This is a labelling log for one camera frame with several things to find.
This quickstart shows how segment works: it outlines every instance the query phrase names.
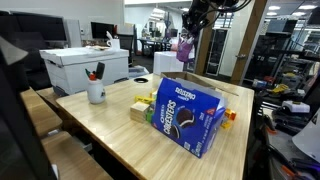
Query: oreo cookie box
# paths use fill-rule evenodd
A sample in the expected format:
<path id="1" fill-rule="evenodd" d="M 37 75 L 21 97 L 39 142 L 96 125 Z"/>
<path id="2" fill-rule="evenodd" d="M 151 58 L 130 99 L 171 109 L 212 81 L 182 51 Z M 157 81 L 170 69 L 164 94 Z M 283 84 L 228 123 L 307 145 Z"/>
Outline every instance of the oreo cookie box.
<path id="1" fill-rule="evenodd" d="M 183 79 L 163 78 L 152 125 L 201 158 L 211 147 L 224 112 L 221 93 Z"/>

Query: white box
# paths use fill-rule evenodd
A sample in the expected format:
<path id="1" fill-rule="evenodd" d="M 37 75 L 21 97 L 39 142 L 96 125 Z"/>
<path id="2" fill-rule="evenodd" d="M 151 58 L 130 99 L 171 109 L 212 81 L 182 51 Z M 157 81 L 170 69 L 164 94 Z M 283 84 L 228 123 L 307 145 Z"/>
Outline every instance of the white box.
<path id="1" fill-rule="evenodd" d="M 177 52 L 155 52 L 153 74 L 160 75 L 161 72 L 182 72 L 183 62 L 180 62 L 177 58 Z"/>
<path id="2" fill-rule="evenodd" d="M 105 86 L 129 77 L 127 50 L 97 51 L 88 48 L 69 48 L 40 50 L 40 55 L 45 61 L 54 90 L 58 88 L 69 95 L 87 89 L 88 77 L 85 69 L 90 72 L 95 71 L 98 62 L 105 64 L 102 78 Z"/>

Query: purple object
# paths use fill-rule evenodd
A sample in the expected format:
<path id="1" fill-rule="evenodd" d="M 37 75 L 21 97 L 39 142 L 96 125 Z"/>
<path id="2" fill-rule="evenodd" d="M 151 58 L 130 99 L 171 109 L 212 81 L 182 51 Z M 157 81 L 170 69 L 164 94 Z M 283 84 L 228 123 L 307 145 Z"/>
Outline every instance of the purple object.
<path id="1" fill-rule="evenodd" d="M 190 37 L 188 40 L 181 40 L 181 38 L 179 38 L 177 59 L 181 62 L 192 61 L 192 59 L 189 59 L 189 53 L 192 50 L 192 47 L 193 37 Z"/>

